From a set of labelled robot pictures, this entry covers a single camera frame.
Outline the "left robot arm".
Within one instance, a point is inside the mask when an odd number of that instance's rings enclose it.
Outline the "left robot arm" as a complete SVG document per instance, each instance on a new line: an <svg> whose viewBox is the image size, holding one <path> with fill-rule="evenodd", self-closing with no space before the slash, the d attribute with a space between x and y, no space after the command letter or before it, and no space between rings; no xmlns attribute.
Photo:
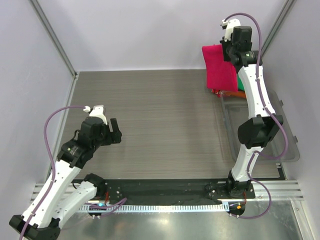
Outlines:
<svg viewBox="0 0 320 240"><path fill-rule="evenodd" d="M73 138L61 146L50 177L33 203L23 214L13 215L9 225L27 240L56 240L65 223L82 205L93 198L100 200L107 193L106 181L93 173L62 200L68 186L99 147L119 144L121 140L116 118L104 122L97 116L87 117Z"/></svg>

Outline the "red t shirt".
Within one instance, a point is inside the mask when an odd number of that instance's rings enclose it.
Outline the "red t shirt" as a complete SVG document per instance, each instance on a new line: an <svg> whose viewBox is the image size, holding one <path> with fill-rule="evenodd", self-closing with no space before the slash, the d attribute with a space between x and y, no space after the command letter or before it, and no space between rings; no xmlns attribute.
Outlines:
<svg viewBox="0 0 320 240"><path fill-rule="evenodd" d="M235 67L224 60L221 44L202 47L206 67L206 87L210 90L237 92L238 79Z"/></svg>

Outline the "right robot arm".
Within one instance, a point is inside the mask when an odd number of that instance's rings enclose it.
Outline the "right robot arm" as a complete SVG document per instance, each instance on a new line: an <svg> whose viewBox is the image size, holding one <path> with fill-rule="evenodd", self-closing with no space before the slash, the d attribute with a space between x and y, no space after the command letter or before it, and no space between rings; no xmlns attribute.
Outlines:
<svg viewBox="0 0 320 240"><path fill-rule="evenodd" d="M266 90L261 54L252 50L252 28L237 19L224 21L221 40L223 59L235 68L244 86L248 119L238 127L240 149L230 170L225 191L231 198L250 191L251 171L258 155L283 130L284 119L272 107Z"/></svg>

